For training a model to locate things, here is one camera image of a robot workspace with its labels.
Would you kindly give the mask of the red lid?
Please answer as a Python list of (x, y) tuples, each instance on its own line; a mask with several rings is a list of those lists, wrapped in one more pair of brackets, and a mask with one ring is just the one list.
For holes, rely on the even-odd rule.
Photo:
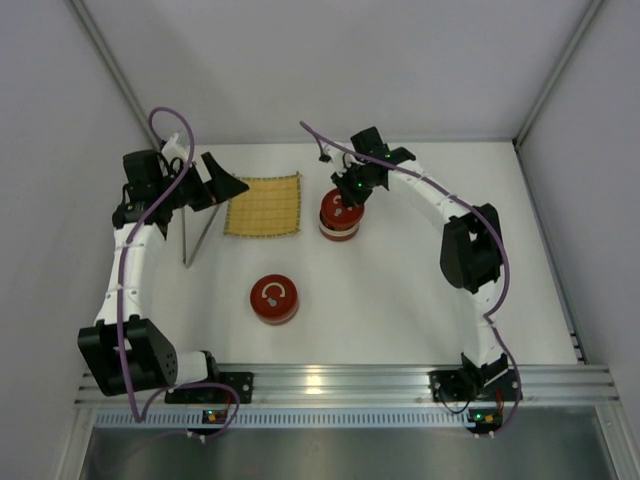
[(287, 323), (299, 308), (295, 284), (280, 274), (260, 278), (251, 289), (249, 301), (258, 319), (272, 326)]
[(325, 194), (320, 205), (320, 223), (333, 231), (347, 231), (360, 224), (364, 217), (364, 206), (346, 206), (338, 188)]

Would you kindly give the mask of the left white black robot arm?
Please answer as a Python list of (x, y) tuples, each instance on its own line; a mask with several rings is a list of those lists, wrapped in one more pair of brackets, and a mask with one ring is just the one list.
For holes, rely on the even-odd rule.
[(106, 396), (220, 378), (210, 352), (177, 352), (149, 317), (156, 267), (174, 211), (217, 208), (249, 189), (210, 153), (201, 158), (208, 181), (173, 147), (123, 158), (127, 181), (112, 215), (115, 249), (109, 286), (93, 326), (81, 329), (77, 339)]

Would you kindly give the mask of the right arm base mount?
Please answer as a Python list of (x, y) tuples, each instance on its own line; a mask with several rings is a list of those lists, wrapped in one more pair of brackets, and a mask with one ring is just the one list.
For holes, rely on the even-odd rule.
[(496, 402), (498, 397), (504, 402), (522, 399), (519, 382), (512, 369), (487, 378), (462, 368), (434, 370), (428, 376), (433, 399), (447, 405), (454, 402)]

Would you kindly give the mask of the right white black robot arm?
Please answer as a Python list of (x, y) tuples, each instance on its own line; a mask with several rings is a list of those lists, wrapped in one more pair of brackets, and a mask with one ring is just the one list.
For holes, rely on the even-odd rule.
[(496, 336), (494, 314), (510, 283), (510, 266), (496, 208), (473, 206), (428, 174), (414, 153), (390, 148), (370, 127), (344, 147), (319, 141), (320, 158), (332, 165), (333, 184), (346, 207), (361, 207), (377, 187), (397, 195), (440, 233), (439, 267), (446, 282), (462, 294), (457, 314), (462, 335), (461, 365), (434, 380), (441, 402), (474, 401), (507, 373), (509, 357)]

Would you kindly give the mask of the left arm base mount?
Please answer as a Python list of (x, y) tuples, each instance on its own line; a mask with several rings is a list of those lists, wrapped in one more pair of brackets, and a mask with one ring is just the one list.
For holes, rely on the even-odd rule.
[(175, 405), (208, 405), (234, 403), (234, 396), (229, 389), (234, 390), (241, 404), (252, 402), (254, 373), (251, 371), (222, 370), (218, 382), (226, 386), (221, 387), (187, 387), (167, 392), (164, 396), (166, 404)]

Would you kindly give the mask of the steel bowl red base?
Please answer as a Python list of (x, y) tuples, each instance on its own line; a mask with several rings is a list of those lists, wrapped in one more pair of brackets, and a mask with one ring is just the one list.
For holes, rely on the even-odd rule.
[(344, 242), (353, 238), (358, 233), (359, 227), (353, 226), (352, 228), (347, 230), (333, 230), (320, 223), (319, 230), (325, 238), (331, 241)]
[(299, 309), (299, 298), (258, 295), (250, 299), (250, 305), (260, 321), (267, 325), (278, 326), (286, 324), (296, 315)]

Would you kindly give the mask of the steel tongs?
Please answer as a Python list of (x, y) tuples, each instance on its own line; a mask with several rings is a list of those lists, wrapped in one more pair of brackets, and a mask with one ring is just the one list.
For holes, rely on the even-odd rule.
[(193, 266), (219, 210), (220, 205), (215, 205), (199, 212), (192, 212), (187, 208), (180, 211), (181, 259), (186, 269)]

